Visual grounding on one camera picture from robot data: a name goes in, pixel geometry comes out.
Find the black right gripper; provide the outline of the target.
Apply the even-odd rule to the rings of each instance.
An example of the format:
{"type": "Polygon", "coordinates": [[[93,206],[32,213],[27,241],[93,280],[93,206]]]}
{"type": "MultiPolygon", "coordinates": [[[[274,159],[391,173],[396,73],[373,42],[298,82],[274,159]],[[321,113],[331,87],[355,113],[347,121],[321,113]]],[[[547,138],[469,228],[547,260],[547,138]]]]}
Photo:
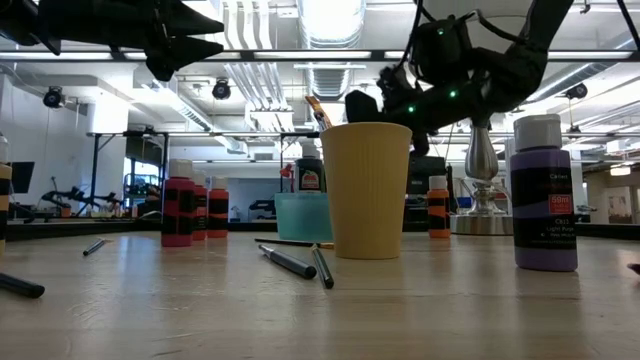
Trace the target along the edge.
{"type": "Polygon", "coordinates": [[[451,125],[475,112],[475,103],[457,90],[427,91],[416,99],[398,105],[391,110],[379,110],[376,100],[356,90],[345,98],[345,111],[349,123],[383,122],[405,126],[412,134],[412,155],[425,156],[429,152],[430,132],[451,125]]]}

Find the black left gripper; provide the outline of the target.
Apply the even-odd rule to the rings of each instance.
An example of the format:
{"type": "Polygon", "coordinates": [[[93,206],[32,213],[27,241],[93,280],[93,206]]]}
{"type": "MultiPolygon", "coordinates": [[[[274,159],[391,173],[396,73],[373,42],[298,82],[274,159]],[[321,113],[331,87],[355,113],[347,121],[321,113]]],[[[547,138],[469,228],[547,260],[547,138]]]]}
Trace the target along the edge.
{"type": "Polygon", "coordinates": [[[42,0],[38,36],[53,54],[64,40],[145,52],[147,68],[159,81],[169,81],[182,67],[217,55],[224,46],[192,37],[215,34],[224,24],[181,0],[42,0]]]}

